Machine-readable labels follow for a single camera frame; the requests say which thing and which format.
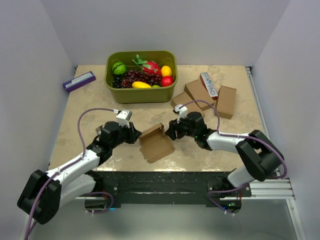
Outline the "brown snack wrapper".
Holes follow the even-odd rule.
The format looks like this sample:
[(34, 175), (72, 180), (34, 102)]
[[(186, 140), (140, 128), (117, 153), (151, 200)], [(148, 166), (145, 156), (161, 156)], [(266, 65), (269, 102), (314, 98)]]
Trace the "brown snack wrapper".
[(101, 125), (101, 126), (98, 126), (98, 127), (95, 129), (95, 131), (96, 131), (96, 133), (97, 133), (98, 136), (100, 136), (100, 135), (102, 134), (103, 127), (104, 127), (104, 126)]

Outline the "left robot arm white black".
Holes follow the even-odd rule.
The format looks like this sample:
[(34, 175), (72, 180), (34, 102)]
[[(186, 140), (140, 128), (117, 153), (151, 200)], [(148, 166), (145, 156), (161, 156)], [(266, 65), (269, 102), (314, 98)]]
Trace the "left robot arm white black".
[(17, 201), (17, 207), (44, 225), (72, 199), (86, 193), (99, 196), (104, 184), (89, 172), (106, 162), (113, 149), (123, 143), (134, 144), (142, 133), (132, 122), (120, 125), (115, 121), (106, 122), (96, 132), (85, 153), (46, 172), (34, 171)]

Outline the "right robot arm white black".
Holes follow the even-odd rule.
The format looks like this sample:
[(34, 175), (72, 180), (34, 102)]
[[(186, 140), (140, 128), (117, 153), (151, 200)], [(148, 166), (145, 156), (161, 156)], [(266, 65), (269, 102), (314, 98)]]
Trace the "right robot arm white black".
[(260, 130), (240, 135), (219, 133), (208, 128), (198, 112), (171, 120), (165, 134), (173, 141), (191, 137), (200, 148), (208, 151), (238, 154), (243, 166), (231, 171), (212, 188), (230, 197), (235, 196), (247, 183), (254, 180), (263, 182), (284, 161), (280, 151)]

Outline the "brown paper box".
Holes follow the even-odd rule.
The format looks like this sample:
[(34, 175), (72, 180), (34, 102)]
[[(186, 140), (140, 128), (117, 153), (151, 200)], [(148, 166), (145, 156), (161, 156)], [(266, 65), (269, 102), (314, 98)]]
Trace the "brown paper box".
[(139, 151), (151, 164), (175, 151), (171, 139), (165, 134), (162, 123), (144, 130), (139, 137), (139, 143)]

